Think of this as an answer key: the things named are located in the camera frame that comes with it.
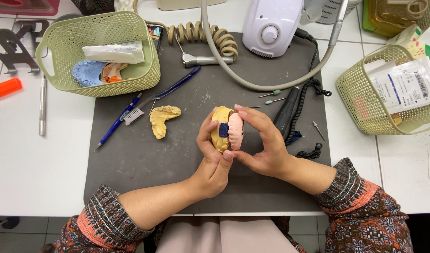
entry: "ventilation grille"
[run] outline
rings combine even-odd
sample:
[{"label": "ventilation grille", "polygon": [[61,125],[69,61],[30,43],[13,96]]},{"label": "ventilation grille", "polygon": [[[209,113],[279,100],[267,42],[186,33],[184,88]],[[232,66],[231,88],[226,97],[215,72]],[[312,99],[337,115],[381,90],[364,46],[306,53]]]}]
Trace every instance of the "ventilation grille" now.
[{"label": "ventilation grille", "polygon": [[262,53],[262,52],[259,52],[259,51],[255,50],[255,49],[252,49],[251,52],[253,52],[256,55],[263,56],[263,57],[269,57],[269,58],[272,57],[272,55],[270,55],[270,54],[265,54],[265,53]]}]

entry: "blue pencil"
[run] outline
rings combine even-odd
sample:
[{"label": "blue pencil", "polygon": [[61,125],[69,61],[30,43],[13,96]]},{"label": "blue pencil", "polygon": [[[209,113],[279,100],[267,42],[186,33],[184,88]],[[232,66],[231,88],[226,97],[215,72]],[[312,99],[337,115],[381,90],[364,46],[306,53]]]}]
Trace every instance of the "blue pencil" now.
[{"label": "blue pencil", "polygon": [[116,119],[115,123],[113,123],[110,129],[105,133],[104,137],[99,141],[98,147],[95,149],[95,151],[98,150],[98,148],[101,147],[109,139],[110,135],[112,135],[113,132],[117,129],[117,127],[121,124],[123,118],[132,110],[135,104],[140,100],[141,96],[142,94],[140,93],[129,103],[129,105],[126,107],[126,109],[124,109],[122,114]]}]

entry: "barcode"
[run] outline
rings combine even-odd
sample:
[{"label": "barcode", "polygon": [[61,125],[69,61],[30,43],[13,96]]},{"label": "barcode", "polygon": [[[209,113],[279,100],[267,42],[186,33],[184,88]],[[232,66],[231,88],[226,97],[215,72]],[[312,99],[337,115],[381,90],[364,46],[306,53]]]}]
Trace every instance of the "barcode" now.
[{"label": "barcode", "polygon": [[420,85],[421,92],[423,93],[423,98],[427,98],[428,96],[427,89],[426,89],[426,85],[423,82],[423,78],[421,78],[421,75],[418,71],[415,71],[414,74],[415,74],[416,80],[418,81],[418,84]]}]

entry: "black handpiece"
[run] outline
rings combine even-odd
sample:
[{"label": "black handpiece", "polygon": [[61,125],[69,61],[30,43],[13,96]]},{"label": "black handpiece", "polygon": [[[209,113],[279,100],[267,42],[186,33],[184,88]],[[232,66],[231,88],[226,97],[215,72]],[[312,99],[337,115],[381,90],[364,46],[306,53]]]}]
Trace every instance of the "black handpiece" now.
[{"label": "black handpiece", "polygon": [[287,99],[284,102],[284,105],[280,108],[276,117],[274,118],[274,126],[276,126],[282,136],[285,133],[285,129],[288,126],[288,123],[291,120],[291,113],[293,112],[293,107],[295,106],[296,99],[298,98],[299,87],[295,86],[290,90],[290,93],[287,96]]}]

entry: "fingernail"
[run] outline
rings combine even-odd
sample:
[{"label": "fingernail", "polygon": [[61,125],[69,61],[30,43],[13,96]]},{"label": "fingernail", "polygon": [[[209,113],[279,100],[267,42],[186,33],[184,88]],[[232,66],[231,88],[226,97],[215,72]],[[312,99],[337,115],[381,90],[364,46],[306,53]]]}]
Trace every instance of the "fingernail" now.
[{"label": "fingernail", "polygon": [[226,160],[230,160],[231,158],[232,158],[232,152],[231,151],[229,151],[229,150],[226,150],[226,151],[224,151],[224,153],[223,153],[223,157],[224,157],[224,159],[226,159]]}]

